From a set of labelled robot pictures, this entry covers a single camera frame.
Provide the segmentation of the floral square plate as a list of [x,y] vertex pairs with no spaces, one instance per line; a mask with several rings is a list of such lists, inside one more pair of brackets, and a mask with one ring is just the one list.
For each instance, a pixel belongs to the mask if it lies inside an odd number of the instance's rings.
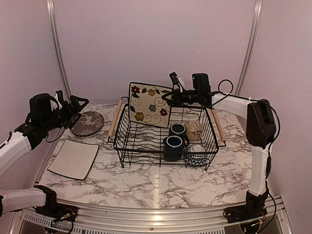
[[129,83],[129,120],[138,124],[168,128],[171,106],[162,99],[163,91],[171,87],[155,84]]

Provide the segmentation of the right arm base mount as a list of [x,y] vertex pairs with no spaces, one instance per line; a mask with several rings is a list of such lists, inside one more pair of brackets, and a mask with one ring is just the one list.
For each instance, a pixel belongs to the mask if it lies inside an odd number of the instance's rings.
[[261,206],[256,210],[248,210],[247,205],[239,205],[224,209],[223,216],[227,222],[240,225],[240,229],[244,234],[257,234],[266,220],[266,206]]

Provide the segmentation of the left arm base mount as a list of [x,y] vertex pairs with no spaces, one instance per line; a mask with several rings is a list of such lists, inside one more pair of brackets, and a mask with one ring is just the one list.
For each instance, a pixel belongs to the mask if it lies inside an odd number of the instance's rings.
[[78,214],[78,207],[56,203],[53,208],[45,206],[34,207],[37,214],[51,218],[51,221],[42,221],[46,234],[71,234]]

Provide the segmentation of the white square plate black rim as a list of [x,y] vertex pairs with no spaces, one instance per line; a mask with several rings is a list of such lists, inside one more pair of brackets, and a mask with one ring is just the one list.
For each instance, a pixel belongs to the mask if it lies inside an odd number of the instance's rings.
[[98,144],[65,140],[48,171],[75,180],[85,180],[98,154]]

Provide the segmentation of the grey reindeer round plate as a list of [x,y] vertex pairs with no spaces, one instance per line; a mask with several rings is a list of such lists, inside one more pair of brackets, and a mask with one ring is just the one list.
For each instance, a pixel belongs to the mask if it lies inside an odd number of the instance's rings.
[[76,137],[91,137],[99,133],[103,125],[104,117],[101,113],[94,111],[84,112],[71,129],[71,133]]

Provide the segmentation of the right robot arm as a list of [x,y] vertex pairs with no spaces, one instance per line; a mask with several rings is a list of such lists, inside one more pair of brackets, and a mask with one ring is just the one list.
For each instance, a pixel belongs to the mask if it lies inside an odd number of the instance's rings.
[[280,121],[276,110],[266,99],[254,100],[211,91],[209,77],[206,73],[192,75],[193,89],[187,90],[182,78],[175,72],[169,75],[173,89],[162,95],[162,99],[174,107],[199,104],[211,110],[217,109],[232,113],[246,121],[246,138],[252,150],[252,175],[246,193],[246,203],[241,206],[227,208],[230,217],[234,214],[252,218],[260,213],[270,196],[268,177],[271,173],[272,145],[280,133]]

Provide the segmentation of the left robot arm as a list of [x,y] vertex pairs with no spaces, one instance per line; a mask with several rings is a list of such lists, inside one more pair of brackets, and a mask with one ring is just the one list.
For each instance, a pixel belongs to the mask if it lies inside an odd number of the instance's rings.
[[[4,174],[22,156],[39,146],[50,131],[71,129],[88,103],[88,99],[74,95],[66,101],[61,90],[56,91],[54,96],[48,93],[33,96],[29,100],[30,112],[25,122],[10,132],[8,139],[0,145],[0,173]],[[57,217],[62,211],[56,192],[45,186],[1,190],[2,215],[29,207],[44,210],[51,217]]]

